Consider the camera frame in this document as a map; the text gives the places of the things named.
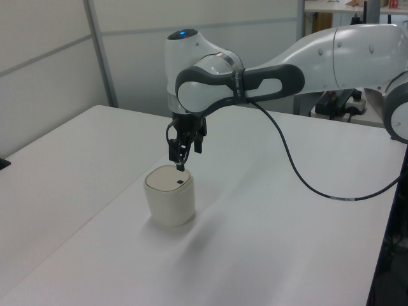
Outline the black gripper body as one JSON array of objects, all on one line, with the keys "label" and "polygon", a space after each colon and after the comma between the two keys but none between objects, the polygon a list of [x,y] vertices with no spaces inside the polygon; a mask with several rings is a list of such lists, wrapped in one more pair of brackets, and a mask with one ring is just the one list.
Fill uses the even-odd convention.
[{"label": "black gripper body", "polygon": [[177,132],[178,140],[186,141],[190,136],[194,138],[196,132],[202,137],[207,136],[207,123],[204,117],[172,113],[172,119],[177,120],[174,127]]}]

